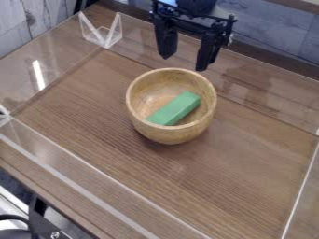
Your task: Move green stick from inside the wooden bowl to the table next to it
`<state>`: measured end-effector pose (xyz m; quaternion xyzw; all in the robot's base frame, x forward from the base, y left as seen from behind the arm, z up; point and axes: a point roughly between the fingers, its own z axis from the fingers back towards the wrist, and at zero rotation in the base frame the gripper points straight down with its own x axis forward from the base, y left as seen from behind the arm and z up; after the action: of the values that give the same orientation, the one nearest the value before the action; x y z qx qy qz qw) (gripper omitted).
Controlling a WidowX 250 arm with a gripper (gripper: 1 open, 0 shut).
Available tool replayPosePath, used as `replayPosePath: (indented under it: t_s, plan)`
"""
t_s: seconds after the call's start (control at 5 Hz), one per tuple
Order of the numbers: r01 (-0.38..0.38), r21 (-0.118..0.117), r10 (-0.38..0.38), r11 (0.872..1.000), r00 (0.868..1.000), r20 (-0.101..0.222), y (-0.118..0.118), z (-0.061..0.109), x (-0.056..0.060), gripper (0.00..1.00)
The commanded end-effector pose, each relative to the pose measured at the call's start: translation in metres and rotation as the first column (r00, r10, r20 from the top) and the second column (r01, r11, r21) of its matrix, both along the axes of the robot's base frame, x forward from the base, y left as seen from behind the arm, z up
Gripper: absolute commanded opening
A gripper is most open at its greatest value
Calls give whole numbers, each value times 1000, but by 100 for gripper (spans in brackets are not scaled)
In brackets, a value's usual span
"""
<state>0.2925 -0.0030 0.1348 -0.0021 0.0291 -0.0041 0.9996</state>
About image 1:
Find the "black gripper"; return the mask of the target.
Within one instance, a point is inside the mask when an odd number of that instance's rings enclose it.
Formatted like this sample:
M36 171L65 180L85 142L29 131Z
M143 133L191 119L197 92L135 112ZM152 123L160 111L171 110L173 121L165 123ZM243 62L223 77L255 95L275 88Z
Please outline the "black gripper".
M217 0L152 0L149 18L163 59L168 59L177 51L177 31L203 35L196 70L205 71L216 61L220 46L232 43L233 25L237 22L235 14L219 7Z

